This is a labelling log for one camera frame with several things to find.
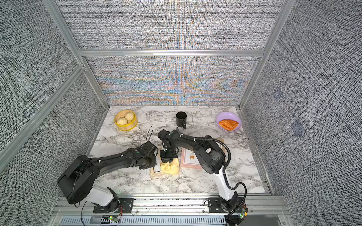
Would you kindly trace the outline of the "light wood picture frame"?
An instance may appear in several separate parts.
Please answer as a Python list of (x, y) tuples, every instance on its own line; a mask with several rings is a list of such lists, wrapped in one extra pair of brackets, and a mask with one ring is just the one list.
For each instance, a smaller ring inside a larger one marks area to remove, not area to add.
[(162, 149), (161, 147), (158, 147), (159, 151), (156, 155), (156, 165), (150, 169), (150, 176), (152, 178), (154, 177), (159, 177), (159, 176), (163, 176), (165, 175), (166, 173), (164, 173), (162, 170), (161, 170), (161, 165), (162, 165), (162, 160), (161, 160), (161, 157), (160, 157), (160, 150)]

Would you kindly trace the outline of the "yellow microfibre cloth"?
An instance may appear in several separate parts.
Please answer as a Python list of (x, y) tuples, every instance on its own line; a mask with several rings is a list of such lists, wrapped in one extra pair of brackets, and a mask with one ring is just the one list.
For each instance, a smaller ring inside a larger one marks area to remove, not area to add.
[(160, 168), (161, 171), (165, 174), (178, 175), (180, 171), (179, 160), (174, 158), (170, 163), (162, 163)]

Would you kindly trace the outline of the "pink picture frame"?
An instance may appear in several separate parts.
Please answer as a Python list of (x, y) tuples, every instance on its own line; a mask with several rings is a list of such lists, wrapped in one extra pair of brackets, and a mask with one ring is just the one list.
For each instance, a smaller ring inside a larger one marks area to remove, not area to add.
[(196, 154), (193, 151), (188, 149), (182, 148), (182, 155), (181, 155), (181, 163), (180, 166), (182, 168), (190, 168), (190, 169), (202, 169)]

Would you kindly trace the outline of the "wooden picture frame deer print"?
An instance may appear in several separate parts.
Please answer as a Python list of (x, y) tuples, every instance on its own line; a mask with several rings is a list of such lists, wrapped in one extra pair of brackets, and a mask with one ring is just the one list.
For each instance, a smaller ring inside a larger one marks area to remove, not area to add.
[[(216, 138), (216, 140), (219, 140), (220, 142), (224, 143), (224, 140), (223, 140), (222, 138)], [(227, 151), (226, 151), (225, 147), (224, 147), (222, 144), (220, 144), (220, 143), (217, 143), (217, 144), (218, 144), (218, 146), (223, 150), (223, 152), (224, 152), (225, 154), (227, 154)]]

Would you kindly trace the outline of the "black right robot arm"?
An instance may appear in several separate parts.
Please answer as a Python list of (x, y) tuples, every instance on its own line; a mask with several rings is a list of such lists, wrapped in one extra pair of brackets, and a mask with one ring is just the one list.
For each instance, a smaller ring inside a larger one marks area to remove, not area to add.
[(180, 148), (193, 151), (202, 169), (213, 176), (222, 208), (231, 214), (240, 208), (246, 208), (246, 185), (238, 182), (236, 186), (231, 187), (229, 183), (226, 169), (232, 155), (230, 149), (223, 142), (209, 135), (205, 137), (188, 136), (178, 129), (161, 130), (158, 138), (162, 141), (163, 149), (160, 151), (160, 157), (163, 163), (171, 163), (176, 159), (177, 151)]

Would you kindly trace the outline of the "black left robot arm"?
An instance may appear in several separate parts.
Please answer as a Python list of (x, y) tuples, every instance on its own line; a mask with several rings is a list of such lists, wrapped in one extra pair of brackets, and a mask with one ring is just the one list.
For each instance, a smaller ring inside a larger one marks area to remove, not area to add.
[(128, 148), (114, 155), (94, 158), (80, 155), (59, 176), (57, 185), (69, 204), (76, 205), (84, 200), (113, 213), (120, 206), (117, 194), (109, 187), (95, 185), (95, 180), (123, 168), (153, 168), (157, 153), (158, 148), (147, 141), (140, 147)]

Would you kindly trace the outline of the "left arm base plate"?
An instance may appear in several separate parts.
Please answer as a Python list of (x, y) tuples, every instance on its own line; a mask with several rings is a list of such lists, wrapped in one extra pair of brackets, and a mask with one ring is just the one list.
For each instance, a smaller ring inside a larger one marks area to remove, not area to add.
[(131, 213), (133, 208), (133, 198), (113, 199), (107, 206), (95, 205), (93, 213), (96, 214), (114, 214), (114, 213)]

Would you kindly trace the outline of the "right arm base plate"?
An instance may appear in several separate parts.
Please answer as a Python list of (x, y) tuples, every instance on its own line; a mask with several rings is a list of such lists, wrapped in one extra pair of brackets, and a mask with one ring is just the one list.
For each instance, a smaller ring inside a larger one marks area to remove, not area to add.
[(222, 212), (232, 212), (236, 209), (236, 213), (245, 213), (248, 212), (248, 207), (246, 206), (245, 201), (240, 205), (242, 198), (238, 198), (236, 202), (232, 205), (229, 202), (223, 200), (220, 197), (209, 197), (207, 199), (207, 206), (210, 213), (222, 213)]

